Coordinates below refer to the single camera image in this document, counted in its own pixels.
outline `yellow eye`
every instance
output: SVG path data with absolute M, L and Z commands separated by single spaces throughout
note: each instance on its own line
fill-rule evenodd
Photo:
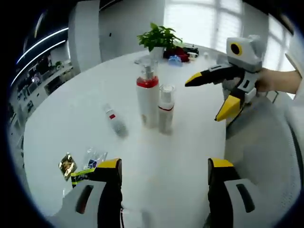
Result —
M 231 51 L 237 55 L 240 56 L 242 55 L 242 47 L 238 43 L 232 43 L 230 45 Z

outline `yellow claw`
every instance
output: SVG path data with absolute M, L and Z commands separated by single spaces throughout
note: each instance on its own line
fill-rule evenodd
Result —
M 236 116 L 241 110 L 240 101 L 239 98 L 229 95 L 215 117 L 215 120 L 222 121 L 228 117 Z
M 202 76 L 201 72 L 196 73 L 195 75 L 193 75 L 191 78 L 188 79 L 188 81 L 185 83 L 189 83 L 190 81 L 192 81 L 193 79 Z

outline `small vial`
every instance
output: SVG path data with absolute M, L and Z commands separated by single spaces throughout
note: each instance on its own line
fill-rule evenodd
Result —
M 107 119 L 111 124 L 112 129 L 119 137 L 126 137 L 128 135 L 127 128 L 125 124 L 122 122 L 120 118 L 117 117 L 117 114 L 114 110 L 110 107 L 109 104 L 104 105 L 104 111 L 107 115 Z
M 159 122 L 158 129 L 163 134 L 170 134 L 172 132 L 172 120 L 174 109 L 173 92 L 174 87 L 172 85 L 162 85 L 160 87 L 161 95 L 158 105 L 159 110 Z

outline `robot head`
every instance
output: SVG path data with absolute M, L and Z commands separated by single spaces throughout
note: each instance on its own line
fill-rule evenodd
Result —
M 248 38 L 227 39 L 228 62 L 251 73 L 262 69 L 265 49 L 265 45 L 258 35 L 250 35 Z

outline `plastic bag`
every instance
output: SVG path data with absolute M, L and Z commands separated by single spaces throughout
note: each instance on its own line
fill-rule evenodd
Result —
M 104 162 L 108 152 L 98 151 L 94 147 L 90 147 L 83 161 L 83 170 L 95 168 L 99 163 Z

